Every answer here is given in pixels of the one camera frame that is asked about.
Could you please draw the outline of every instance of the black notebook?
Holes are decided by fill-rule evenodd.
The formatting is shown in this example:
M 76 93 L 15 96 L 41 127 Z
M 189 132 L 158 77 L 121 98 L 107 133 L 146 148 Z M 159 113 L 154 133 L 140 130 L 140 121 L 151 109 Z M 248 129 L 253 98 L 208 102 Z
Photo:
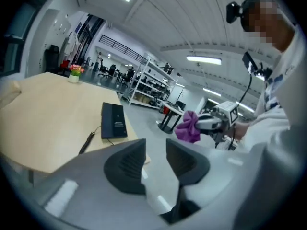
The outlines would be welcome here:
M 101 138 L 127 137 L 124 108 L 103 102 L 101 109 Z

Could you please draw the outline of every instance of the wooden table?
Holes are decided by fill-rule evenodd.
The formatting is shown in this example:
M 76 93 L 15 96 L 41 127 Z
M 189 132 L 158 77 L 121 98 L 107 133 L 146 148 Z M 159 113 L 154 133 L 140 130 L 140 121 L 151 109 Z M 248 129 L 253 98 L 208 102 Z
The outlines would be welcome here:
M 172 134 L 173 130 L 175 128 L 175 126 L 177 125 L 179 119 L 181 118 L 181 116 L 184 115 L 184 112 L 170 106 L 167 102 L 162 102 L 163 106 L 166 106 L 168 108 L 168 112 L 165 115 L 162 123 L 158 124 L 158 127 L 160 130 L 162 130 L 163 132 L 167 133 L 167 134 Z M 178 115 L 178 118 L 176 120 L 176 122 L 174 123 L 174 125 L 170 128 L 168 125 L 169 121 L 171 120 L 172 116 L 174 116 L 174 114 Z
M 46 173 L 78 155 L 101 125 L 103 102 L 120 105 L 115 91 L 69 83 L 52 73 L 27 78 L 20 86 L 22 93 L 0 110 L 0 150 L 12 161 Z M 125 122 L 128 137 L 110 139 L 114 144 L 138 139 L 126 115 Z M 99 128 L 86 152 L 110 145 L 101 139 Z

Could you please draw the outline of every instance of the railing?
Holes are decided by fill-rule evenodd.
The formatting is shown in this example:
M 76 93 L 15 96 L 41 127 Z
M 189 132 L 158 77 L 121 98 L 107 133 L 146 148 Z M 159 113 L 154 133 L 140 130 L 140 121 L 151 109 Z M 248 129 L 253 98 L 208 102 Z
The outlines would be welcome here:
M 108 45 L 111 48 L 117 49 L 121 53 L 133 58 L 134 60 L 140 62 L 143 65 L 146 65 L 147 63 L 147 60 L 143 56 L 139 55 L 137 52 L 124 46 L 123 44 L 113 40 L 112 38 L 109 38 L 108 36 L 101 35 L 99 42 Z

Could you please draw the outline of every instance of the red object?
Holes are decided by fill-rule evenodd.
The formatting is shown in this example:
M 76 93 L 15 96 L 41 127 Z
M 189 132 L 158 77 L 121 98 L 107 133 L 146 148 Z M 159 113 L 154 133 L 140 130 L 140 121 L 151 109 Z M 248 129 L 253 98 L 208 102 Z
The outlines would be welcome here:
M 163 114 L 167 114 L 168 110 L 169 109 L 165 106 L 164 109 L 163 109 Z
M 67 68 L 67 67 L 68 67 L 68 64 L 69 64 L 69 60 L 65 60 L 65 61 L 63 61 L 62 64 L 60 64 L 60 67 L 61 67 L 61 68 Z

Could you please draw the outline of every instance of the shelving unit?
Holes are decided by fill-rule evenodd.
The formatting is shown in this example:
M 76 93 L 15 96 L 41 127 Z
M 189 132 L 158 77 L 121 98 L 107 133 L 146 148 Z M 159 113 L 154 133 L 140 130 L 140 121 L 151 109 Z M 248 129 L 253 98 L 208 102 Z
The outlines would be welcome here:
M 150 68 L 151 70 L 153 70 L 151 73 L 147 72 L 146 70 Z M 159 73 L 160 75 L 163 76 L 164 79 L 168 79 L 168 83 L 165 83 L 163 81 L 163 79 L 159 79 L 157 76 L 153 75 L 154 73 L 153 72 L 156 72 L 156 73 Z M 141 75 L 140 75 L 140 78 L 135 86 L 135 88 L 129 90 L 129 93 L 128 93 L 128 96 L 127 96 L 127 99 L 129 100 L 129 105 L 132 103 L 132 104 L 138 104 L 138 105 L 142 105 L 142 106 L 146 106 L 146 107 L 150 107 L 150 108 L 154 108 L 154 109 L 159 109 L 160 107 L 158 106 L 151 106 L 147 103 L 143 103 L 143 102 L 140 102 L 138 100 L 135 100 L 133 97 L 135 95 L 135 93 L 140 93 L 140 94 L 143 94 L 147 97 L 150 97 L 150 98 L 155 98 L 154 96 L 150 95 L 150 94 L 147 94 L 147 93 L 144 93 L 140 90 L 138 90 L 138 86 L 139 84 L 143 84 L 149 88 L 151 88 L 152 90 L 154 91 L 157 91 L 157 92 L 161 92 L 161 93 L 164 93 L 163 91 L 160 91 L 158 90 L 157 88 L 151 86 L 150 84 L 147 84 L 147 83 L 144 83 L 141 81 L 143 75 L 146 75 L 147 77 L 153 79 L 154 81 L 160 83 L 160 84 L 163 84 L 164 86 L 168 87 L 168 88 L 174 88 L 175 86 L 175 83 L 176 83 L 176 80 L 173 79 L 170 75 L 168 75 L 166 72 L 164 72 L 163 70 L 161 70 L 159 67 L 157 67 L 154 63 L 151 62 L 151 60 L 148 60 L 146 65 L 145 65 L 145 68 L 143 69 L 143 71 L 141 72 Z

